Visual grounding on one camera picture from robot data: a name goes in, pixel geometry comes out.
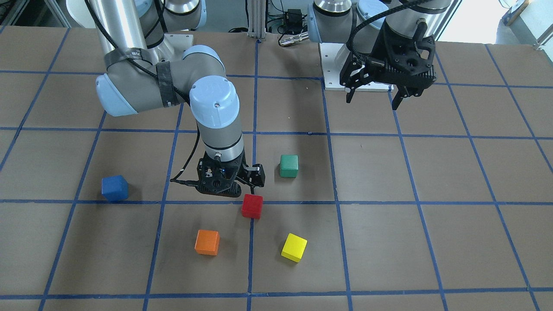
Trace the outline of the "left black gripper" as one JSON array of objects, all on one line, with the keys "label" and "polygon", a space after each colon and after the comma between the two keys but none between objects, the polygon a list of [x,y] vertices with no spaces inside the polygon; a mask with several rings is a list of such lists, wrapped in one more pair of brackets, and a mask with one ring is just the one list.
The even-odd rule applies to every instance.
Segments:
[{"label": "left black gripper", "polygon": [[[349,55],[350,55],[350,51],[347,49],[346,44],[343,44],[339,50],[339,79],[341,77],[340,73],[342,69],[345,66],[347,66],[349,63],[349,60],[348,60]],[[353,76],[356,73],[361,73],[364,68],[365,68],[365,65],[361,65],[360,69],[353,70],[351,73],[348,73],[347,76]],[[392,100],[393,111],[396,111],[399,108],[403,99],[409,98],[411,96],[409,87],[406,87],[406,86],[396,86],[396,87],[397,87],[397,93]],[[389,91],[389,85],[385,83],[371,82],[371,83],[368,83],[367,85],[363,85],[357,88],[357,91],[387,92]],[[356,88],[354,86],[346,87],[346,102],[348,104],[351,104],[351,101],[353,99],[355,92],[356,92]]]}]

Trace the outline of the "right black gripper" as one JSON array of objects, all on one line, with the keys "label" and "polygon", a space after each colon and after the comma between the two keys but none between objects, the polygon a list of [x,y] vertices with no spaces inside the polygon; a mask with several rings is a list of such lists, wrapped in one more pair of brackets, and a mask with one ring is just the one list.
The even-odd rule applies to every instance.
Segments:
[{"label": "right black gripper", "polygon": [[249,167],[244,155],[229,162],[231,180],[237,180],[251,188],[265,186],[265,172],[261,164]]}]

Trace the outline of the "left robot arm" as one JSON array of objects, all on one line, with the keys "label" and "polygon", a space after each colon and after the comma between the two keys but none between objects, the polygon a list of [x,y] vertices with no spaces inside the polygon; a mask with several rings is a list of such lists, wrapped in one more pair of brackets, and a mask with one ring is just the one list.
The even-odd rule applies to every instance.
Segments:
[{"label": "left robot arm", "polygon": [[350,103],[370,83],[397,88],[392,109],[419,97],[436,81],[435,34],[450,0],[315,0],[308,8],[308,35],[317,43],[344,44],[339,84]]}]

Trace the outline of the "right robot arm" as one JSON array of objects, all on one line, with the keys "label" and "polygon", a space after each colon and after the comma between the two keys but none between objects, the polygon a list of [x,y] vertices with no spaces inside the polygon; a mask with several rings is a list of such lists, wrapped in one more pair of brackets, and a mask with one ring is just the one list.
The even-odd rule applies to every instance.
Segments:
[{"label": "right robot arm", "polygon": [[200,193],[238,197],[241,184],[265,185],[263,166],[245,157],[240,101],[217,53],[205,45],[180,49],[171,32],[205,24],[203,0],[85,0],[104,53],[95,88],[107,114],[128,116],[187,104],[205,153],[197,181],[171,182]]}]

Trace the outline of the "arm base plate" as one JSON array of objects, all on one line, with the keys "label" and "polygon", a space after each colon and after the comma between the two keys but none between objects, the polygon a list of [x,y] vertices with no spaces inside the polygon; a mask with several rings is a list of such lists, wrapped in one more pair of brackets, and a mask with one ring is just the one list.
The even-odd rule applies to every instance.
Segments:
[{"label": "arm base plate", "polygon": [[[340,71],[344,66],[349,50],[345,44],[340,43],[320,43],[319,48],[326,90],[344,91],[344,86],[340,85]],[[356,89],[356,91],[365,92],[387,92],[392,90],[394,90],[393,86],[376,82]]]},{"label": "arm base plate", "polygon": [[160,45],[155,47],[159,61],[181,60],[184,52],[194,44],[192,34],[164,34]]}]

